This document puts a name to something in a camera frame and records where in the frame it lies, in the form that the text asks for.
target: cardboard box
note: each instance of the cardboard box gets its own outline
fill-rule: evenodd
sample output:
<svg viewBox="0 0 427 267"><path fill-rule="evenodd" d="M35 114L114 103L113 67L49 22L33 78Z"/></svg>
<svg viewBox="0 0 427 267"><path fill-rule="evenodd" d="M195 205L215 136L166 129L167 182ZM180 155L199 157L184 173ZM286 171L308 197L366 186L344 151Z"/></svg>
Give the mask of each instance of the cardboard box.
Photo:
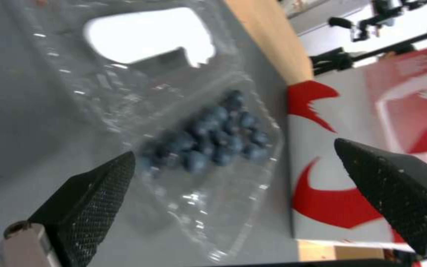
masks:
<svg viewBox="0 0 427 267"><path fill-rule="evenodd" d="M288 101L294 237L410 250L356 189L334 140L427 162L427 50L290 86Z"/></svg>

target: red logo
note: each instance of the red logo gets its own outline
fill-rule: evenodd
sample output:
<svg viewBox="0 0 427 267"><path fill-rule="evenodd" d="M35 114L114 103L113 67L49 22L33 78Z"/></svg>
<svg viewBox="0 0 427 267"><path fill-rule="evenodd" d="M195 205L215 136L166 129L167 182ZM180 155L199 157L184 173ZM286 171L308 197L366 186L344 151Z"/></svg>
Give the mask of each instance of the red logo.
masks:
<svg viewBox="0 0 427 267"><path fill-rule="evenodd" d="M299 176L292 203L296 211L322 223L348 229L381 218L356 188L343 191L312 188L309 175L318 160L313 159Z"/></svg>
<svg viewBox="0 0 427 267"><path fill-rule="evenodd" d="M311 107L314 100L322 98L336 98L339 93L329 86L315 81L307 81L288 88L288 113L310 119L323 128L336 132L332 127Z"/></svg>

